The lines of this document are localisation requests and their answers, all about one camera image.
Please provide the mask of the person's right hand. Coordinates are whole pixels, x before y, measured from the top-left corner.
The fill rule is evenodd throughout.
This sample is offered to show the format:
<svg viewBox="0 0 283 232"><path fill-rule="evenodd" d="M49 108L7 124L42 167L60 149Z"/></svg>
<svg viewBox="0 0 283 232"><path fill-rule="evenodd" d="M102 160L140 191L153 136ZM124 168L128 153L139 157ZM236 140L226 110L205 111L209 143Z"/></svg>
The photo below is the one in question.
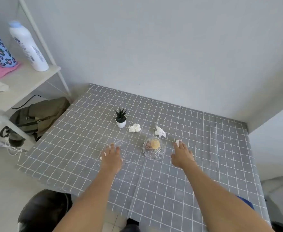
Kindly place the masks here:
<svg viewBox="0 0 283 232"><path fill-rule="evenodd" d="M174 143L174 151L175 152L173 154L176 154L178 158L178 168L185 170L195 164L193 153L188 150L185 143L179 142L179 147L176 143Z"/></svg>

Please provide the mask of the person's left hand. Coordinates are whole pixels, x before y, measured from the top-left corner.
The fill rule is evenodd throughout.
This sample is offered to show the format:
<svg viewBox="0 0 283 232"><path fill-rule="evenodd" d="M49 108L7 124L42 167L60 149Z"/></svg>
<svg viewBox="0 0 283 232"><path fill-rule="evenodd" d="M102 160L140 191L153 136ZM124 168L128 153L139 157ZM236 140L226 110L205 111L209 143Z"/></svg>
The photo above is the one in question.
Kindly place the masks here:
<svg viewBox="0 0 283 232"><path fill-rule="evenodd" d="M121 169L123 159L120 157L104 157L100 164L100 173L115 176Z"/></svg>

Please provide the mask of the person's right forearm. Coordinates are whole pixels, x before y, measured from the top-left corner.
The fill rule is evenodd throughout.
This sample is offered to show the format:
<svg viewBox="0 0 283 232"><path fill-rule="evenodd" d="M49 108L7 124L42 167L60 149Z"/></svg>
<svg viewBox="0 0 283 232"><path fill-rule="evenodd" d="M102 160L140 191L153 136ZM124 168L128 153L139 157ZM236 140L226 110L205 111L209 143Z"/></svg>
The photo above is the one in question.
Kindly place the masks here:
<svg viewBox="0 0 283 232"><path fill-rule="evenodd" d="M275 232L244 201L209 178L193 160L181 164L209 232Z"/></svg>

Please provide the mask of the person's left forearm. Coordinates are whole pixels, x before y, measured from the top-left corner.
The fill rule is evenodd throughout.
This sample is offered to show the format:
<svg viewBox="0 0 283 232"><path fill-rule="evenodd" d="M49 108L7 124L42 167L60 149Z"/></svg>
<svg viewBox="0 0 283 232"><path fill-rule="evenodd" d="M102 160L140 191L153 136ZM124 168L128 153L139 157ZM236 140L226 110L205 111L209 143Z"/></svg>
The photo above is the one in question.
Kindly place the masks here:
<svg viewBox="0 0 283 232"><path fill-rule="evenodd" d="M53 232L102 232L109 192L121 165L102 167Z"/></svg>

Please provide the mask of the scattered white crumbs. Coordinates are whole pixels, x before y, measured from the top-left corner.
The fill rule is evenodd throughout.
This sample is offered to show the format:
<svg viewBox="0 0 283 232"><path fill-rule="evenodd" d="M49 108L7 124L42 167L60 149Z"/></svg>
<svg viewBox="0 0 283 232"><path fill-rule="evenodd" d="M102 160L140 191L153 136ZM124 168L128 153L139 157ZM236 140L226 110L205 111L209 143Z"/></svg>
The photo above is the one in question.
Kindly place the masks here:
<svg viewBox="0 0 283 232"><path fill-rule="evenodd" d="M123 158L123 167L127 168L130 165L144 166L146 158L142 155L141 139L136 136L124 135L120 133L120 137L108 137L103 135L100 140L95 142L91 141L89 144L90 158L99 160L101 151L104 150L109 144L113 143L115 147L120 147L120 155Z"/></svg>

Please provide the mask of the clear glass bowl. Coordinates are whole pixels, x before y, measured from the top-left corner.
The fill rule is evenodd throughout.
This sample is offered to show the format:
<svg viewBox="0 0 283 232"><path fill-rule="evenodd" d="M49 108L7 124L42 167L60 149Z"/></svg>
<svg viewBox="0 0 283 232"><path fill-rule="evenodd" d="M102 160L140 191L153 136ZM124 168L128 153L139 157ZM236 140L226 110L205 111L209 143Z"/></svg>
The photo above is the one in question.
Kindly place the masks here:
<svg viewBox="0 0 283 232"><path fill-rule="evenodd" d="M150 140L151 139L158 139L160 141L160 147L158 149L156 149L156 150L151 149L151 147L150 147ZM165 155L165 145L160 138L152 136L152 137L148 138L147 140L145 140L145 142L143 144L143 153L144 153L145 157L147 157L150 160L161 160Z"/></svg>

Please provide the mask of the grey checked tablecloth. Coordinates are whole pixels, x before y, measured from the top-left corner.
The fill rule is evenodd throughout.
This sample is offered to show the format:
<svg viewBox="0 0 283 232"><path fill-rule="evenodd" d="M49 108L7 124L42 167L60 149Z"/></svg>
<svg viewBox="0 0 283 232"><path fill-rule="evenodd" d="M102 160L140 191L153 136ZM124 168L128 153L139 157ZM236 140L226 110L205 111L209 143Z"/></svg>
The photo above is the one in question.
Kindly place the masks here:
<svg viewBox="0 0 283 232"><path fill-rule="evenodd" d="M127 109L124 128L116 125L115 110ZM129 132L139 124L141 131ZM195 162L211 179L234 195L249 200L270 222L245 123L120 90L89 84L88 88L17 163L19 171L51 189L79 196L94 180L101 160L90 158L91 141L103 135L155 136L156 126L165 155L146 158L116 175L108 209L165 231L206 231L201 210L184 172L171 163L173 143L182 140Z"/></svg>

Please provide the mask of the small potted green plant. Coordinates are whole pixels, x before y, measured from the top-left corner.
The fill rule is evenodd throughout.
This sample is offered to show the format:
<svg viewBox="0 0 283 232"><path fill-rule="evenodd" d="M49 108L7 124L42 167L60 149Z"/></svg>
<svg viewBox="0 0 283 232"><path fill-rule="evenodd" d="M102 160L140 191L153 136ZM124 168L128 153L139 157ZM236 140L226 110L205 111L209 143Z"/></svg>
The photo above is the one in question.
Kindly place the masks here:
<svg viewBox="0 0 283 232"><path fill-rule="evenodd" d="M125 125L126 125L126 119L127 119L127 109L125 109L125 108L121 109L119 107L119 110L115 110L115 114L116 114L116 116L113 117L113 119L115 119L116 125L119 128L124 128Z"/></svg>

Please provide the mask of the person's dark shoe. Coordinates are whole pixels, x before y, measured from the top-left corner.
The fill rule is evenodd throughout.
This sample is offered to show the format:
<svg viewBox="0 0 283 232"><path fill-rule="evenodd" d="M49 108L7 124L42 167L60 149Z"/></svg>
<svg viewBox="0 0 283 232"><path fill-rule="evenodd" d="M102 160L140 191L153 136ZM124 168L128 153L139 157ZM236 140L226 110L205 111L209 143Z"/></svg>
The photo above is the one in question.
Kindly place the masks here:
<svg viewBox="0 0 283 232"><path fill-rule="evenodd" d="M139 222L132 218L128 218L123 232L141 232L139 229Z"/></svg>

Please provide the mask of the olive green backpack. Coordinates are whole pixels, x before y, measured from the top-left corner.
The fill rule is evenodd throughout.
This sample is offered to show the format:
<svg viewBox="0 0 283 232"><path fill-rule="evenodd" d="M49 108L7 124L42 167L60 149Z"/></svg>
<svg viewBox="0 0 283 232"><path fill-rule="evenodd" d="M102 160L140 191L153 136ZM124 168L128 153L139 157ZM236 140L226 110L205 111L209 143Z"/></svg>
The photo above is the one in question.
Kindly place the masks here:
<svg viewBox="0 0 283 232"><path fill-rule="evenodd" d="M43 100L18 109L9 121L38 141L69 106L66 97Z"/></svg>

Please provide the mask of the blue garment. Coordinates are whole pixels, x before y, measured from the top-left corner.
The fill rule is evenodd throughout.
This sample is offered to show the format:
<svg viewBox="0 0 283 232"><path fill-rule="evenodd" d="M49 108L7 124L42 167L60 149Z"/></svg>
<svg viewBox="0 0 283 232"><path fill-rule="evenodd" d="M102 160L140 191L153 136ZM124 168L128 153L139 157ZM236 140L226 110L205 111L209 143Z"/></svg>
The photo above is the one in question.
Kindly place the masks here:
<svg viewBox="0 0 283 232"><path fill-rule="evenodd" d="M238 197L240 200L242 200L245 204L247 204L250 208L252 208L253 210L255 210L253 204L252 204L249 200L247 200L247 199L245 199L245 198L243 198L243 197L240 197L240 196L237 196L237 197Z"/></svg>

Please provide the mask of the black round stool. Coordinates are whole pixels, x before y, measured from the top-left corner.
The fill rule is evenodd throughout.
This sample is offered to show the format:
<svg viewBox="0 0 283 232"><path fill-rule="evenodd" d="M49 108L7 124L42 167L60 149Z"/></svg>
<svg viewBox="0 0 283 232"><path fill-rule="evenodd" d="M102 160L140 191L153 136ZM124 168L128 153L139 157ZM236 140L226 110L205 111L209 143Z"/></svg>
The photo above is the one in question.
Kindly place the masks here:
<svg viewBox="0 0 283 232"><path fill-rule="evenodd" d="M18 220L18 232L53 232L72 207L71 195L44 189L23 207Z"/></svg>

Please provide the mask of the white metal shelf rack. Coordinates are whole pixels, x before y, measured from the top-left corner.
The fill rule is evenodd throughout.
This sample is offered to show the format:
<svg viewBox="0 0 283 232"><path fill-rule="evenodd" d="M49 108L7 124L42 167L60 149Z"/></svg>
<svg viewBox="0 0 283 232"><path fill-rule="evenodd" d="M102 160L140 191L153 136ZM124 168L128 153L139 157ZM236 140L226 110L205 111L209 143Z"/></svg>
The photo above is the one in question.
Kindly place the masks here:
<svg viewBox="0 0 283 232"><path fill-rule="evenodd" d="M54 57L52 56L25 0L17 1L17 9L21 8L23 10L33 31L35 32L36 37L51 62L48 70L38 72L32 68L30 62L22 60L21 66L0 80L1 83L9 86L8 91L0 92L0 124L8 126L22 136L25 139L25 142L21 148L28 151L33 145L35 145L35 139L27 135L19 127L9 121L7 111L45 82L64 94L70 103L72 102L72 94L60 72L61 68L56 65Z"/></svg>

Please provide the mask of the white spray bottle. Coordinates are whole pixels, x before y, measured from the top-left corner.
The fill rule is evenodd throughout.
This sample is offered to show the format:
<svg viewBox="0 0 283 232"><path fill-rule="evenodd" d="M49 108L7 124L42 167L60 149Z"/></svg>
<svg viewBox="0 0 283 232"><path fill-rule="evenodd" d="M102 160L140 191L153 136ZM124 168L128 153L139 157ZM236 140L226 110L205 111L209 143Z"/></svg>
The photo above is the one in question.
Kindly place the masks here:
<svg viewBox="0 0 283 232"><path fill-rule="evenodd" d="M34 70L43 72L49 69L46 59L36 45L30 31L26 27L18 21L10 21L9 32L23 50Z"/></svg>

